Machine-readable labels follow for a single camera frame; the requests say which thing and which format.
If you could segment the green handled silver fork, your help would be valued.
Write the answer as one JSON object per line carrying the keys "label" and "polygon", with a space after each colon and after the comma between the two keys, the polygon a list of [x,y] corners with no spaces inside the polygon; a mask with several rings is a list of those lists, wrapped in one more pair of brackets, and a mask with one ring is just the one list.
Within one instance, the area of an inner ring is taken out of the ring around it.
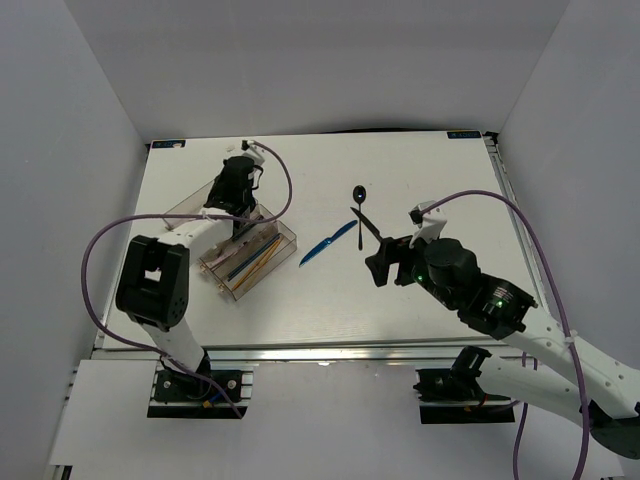
{"label": "green handled silver fork", "polygon": [[226,244],[227,251],[252,249],[261,246],[269,236],[271,223],[249,224]]}

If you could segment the blue chopstick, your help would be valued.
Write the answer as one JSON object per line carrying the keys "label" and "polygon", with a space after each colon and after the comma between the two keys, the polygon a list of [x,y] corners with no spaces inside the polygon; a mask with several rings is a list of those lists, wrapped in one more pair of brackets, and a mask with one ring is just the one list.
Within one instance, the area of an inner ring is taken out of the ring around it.
{"label": "blue chopstick", "polygon": [[227,281],[234,279],[241,271],[246,269],[251,263],[256,261],[261,255],[263,255],[275,242],[280,238],[280,234],[277,233],[271,237],[264,245],[260,246],[256,251],[251,253],[248,258],[243,260],[237,265],[226,277]]}

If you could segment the pink handled fork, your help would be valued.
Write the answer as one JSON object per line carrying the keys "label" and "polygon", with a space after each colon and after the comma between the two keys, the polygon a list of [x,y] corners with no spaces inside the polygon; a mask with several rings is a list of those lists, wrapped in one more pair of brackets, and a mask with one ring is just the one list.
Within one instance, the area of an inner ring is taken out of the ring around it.
{"label": "pink handled fork", "polygon": [[210,250],[203,257],[203,265],[209,269],[215,269],[218,265],[238,257],[240,260],[248,258],[251,253],[256,251],[260,246],[252,249],[241,249],[238,251],[227,251],[226,244],[216,250]]}

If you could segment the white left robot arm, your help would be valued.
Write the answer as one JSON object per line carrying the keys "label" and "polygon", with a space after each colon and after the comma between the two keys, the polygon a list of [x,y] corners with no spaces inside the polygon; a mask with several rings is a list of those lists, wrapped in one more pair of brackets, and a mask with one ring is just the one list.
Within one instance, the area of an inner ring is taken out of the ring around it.
{"label": "white left robot arm", "polygon": [[126,251],[116,307],[168,355],[165,367],[178,373],[177,387],[191,399],[209,392],[212,377],[206,352],[185,319],[190,267],[245,225],[256,207],[254,175],[261,170],[261,163],[248,155],[224,160],[200,218],[159,237],[137,235]]}

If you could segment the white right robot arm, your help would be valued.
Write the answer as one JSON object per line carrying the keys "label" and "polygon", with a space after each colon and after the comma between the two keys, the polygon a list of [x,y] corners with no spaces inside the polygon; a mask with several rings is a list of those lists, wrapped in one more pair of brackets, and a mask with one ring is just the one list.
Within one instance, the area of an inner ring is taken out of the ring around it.
{"label": "white right robot arm", "polygon": [[639,457],[639,372],[561,325],[511,282],[483,273],[475,255],[455,239],[386,238],[365,264],[376,286],[397,265],[400,286],[416,283],[469,328],[519,348],[565,379],[584,379],[596,438],[614,453]]}

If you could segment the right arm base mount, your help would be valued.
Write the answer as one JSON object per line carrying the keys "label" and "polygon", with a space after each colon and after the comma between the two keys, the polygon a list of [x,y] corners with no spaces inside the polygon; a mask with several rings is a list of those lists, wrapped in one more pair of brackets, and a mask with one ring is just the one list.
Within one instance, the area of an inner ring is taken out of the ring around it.
{"label": "right arm base mount", "polygon": [[422,425],[504,424],[515,421],[516,401],[488,394],[478,384],[480,367],[491,353],[464,347],[448,369],[416,371],[413,389]]}

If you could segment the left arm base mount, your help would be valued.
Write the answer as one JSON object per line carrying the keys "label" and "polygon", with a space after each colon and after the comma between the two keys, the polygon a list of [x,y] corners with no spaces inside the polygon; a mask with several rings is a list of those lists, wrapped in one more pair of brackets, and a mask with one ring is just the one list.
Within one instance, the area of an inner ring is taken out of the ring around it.
{"label": "left arm base mount", "polygon": [[207,382],[161,365],[153,377],[147,417],[150,419],[240,420],[252,395],[253,371],[223,367],[209,372],[229,397]]}

